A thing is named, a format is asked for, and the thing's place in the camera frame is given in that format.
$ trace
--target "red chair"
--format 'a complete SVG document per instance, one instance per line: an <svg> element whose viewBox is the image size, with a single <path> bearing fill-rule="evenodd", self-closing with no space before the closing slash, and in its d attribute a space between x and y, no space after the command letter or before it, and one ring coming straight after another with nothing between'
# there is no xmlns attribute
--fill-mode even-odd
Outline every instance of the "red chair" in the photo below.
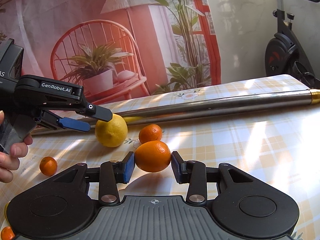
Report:
<svg viewBox="0 0 320 240"><path fill-rule="evenodd" d="M79 44L91 47L103 45L113 41L117 48L123 52L130 52L133 56L122 58L123 64L115 65L116 72L119 74L122 70L134 72L134 76L122 83L114 83L111 89L92 95L85 90L85 96L90 103L102 105L115 100L121 96L125 99L131 99L131 91L140 87L141 96L149 96L145 83L147 78L141 74L144 73L140 60L139 49L133 36L122 25L109 20L92 20L80 23L68 30L55 44L50 58L50 66L53 78L61 81L68 81L64 76L75 67L71 66L69 58L74 55L82 55Z"/></svg>

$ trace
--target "plaid tablecloth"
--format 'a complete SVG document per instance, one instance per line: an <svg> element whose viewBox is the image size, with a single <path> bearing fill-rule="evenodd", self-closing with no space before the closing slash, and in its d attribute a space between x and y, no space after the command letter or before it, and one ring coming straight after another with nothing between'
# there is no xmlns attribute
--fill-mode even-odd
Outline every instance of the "plaid tablecloth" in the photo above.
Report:
<svg viewBox="0 0 320 240"><path fill-rule="evenodd" d="M104 106L117 113L191 100L304 89L307 87L299 81L281 75ZM74 113L63 115L82 117ZM209 167L227 162L290 195L300 208L293 238L320 239L319 106L165 122L160 126L164 131L162 141L171 151L177 150L184 160L198 160ZM89 168L99 167L105 161L122 160L129 151L134 151L140 145L138 134L142 127L129 126L128 138L118 148L100 145L93 131L87 134L61 133L35 137L29 154L21 159L20 168L14 172L13 182L0 184L0 222L4 221L3 208L8 201L46 179L39 170L39 162L43 157L55 158L58 172L81 162L87 163ZM188 185L175 182L170 166L158 173L146 173L136 167L130 183L119 184L118 189L121 198L124 195L185 197ZM89 195L97 199L97 183L91 184ZM216 195L216 185L208 184L208 198Z"/></svg>

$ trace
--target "fingernail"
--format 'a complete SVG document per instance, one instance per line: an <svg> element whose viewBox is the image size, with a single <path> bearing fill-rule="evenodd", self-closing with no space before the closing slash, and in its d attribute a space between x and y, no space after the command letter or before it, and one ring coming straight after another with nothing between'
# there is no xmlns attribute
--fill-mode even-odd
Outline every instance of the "fingernail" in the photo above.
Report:
<svg viewBox="0 0 320 240"><path fill-rule="evenodd" d="M20 156L20 155L21 155L21 149L19 147L15 147L13 156Z"/></svg>

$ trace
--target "human hand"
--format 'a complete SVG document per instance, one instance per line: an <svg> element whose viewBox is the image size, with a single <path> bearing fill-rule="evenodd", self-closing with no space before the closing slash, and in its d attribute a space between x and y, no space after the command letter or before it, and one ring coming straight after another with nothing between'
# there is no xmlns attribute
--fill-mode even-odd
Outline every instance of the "human hand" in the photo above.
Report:
<svg viewBox="0 0 320 240"><path fill-rule="evenodd" d="M4 112L0 111L0 124L4 121ZM10 155L0 152L0 182L9 183L13 180L11 171L16 171L20 166L19 158L28 153L28 145L32 144L29 134L22 143L15 143L10 148Z"/></svg>

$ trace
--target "black robotic gripper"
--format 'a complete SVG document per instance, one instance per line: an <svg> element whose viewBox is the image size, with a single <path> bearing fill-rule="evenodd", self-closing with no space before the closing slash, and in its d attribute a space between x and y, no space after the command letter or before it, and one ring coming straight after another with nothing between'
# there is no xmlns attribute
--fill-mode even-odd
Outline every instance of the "black robotic gripper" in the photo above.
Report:
<svg viewBox="0 0 320 240"><path fill-rule="evenodd" d="M125 196L135 168L134 153L98 168L78 163L13 198L8 222L16 240L289 240L298 221L296 202L285 193L228 164L206 167L172 153L182 196ZM99 182L99 199L88 196L90 182ZM207 183L218 196L207 199Z"/></svg>

